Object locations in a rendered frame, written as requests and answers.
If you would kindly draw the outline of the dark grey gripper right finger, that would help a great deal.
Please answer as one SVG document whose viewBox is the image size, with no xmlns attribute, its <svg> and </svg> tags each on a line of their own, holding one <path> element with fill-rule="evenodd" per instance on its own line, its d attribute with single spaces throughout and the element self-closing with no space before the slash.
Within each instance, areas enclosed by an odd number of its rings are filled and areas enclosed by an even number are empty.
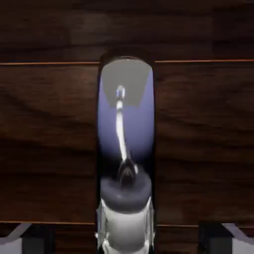
<svg viewBox="0 0 254 254">
<path fill-rule="evenodd" d="M 254 254 L 254 236 L 234 223 L 200 222 L 198 254 Z"/>
</svg>

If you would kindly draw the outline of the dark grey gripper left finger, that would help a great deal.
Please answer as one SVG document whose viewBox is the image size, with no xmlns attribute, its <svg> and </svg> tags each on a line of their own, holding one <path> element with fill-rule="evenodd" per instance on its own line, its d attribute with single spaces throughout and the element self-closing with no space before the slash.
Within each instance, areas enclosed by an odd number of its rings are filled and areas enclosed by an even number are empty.
<svg viewBox="0 0 254 254">
<path fill-rule="evenodd" d="M 3 232 L 0 228 L 0 254 L 56 254 L 55 227 L 19 223 Z"/>
</svg>

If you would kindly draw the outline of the dark wood cabinet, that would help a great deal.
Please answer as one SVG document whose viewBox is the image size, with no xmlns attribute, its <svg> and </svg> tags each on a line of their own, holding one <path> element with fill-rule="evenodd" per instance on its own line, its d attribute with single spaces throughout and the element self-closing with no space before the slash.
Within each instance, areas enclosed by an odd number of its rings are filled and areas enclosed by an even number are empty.
<svg viewBox="0 0 254 254">
<path fill-rule="evenodd" d="M 0 65 L 99 67 L 108 51 L 153 68 L 254 61 L 254 0 L 0 0 Z M 94 252 L 95 220 L 41 223 L 56 224 L 57 254 Z M 158 254 L 196 254 L 198 223 L 157 225 Z"/>
</svg>

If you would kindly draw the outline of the dark wood cabinet door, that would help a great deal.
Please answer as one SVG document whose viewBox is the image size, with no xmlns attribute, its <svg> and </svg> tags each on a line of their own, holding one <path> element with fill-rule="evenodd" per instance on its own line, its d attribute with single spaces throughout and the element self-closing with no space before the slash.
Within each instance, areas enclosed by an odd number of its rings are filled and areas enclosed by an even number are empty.
<svg viewBox="0 0 254 254">
<path fill-rule="evenodd" d="M 254 61 L 154 72 L 158 223 L 254 224 Z M 94 221 L 97 73 L 0 65 L 0 220 Z"/>
</svg>

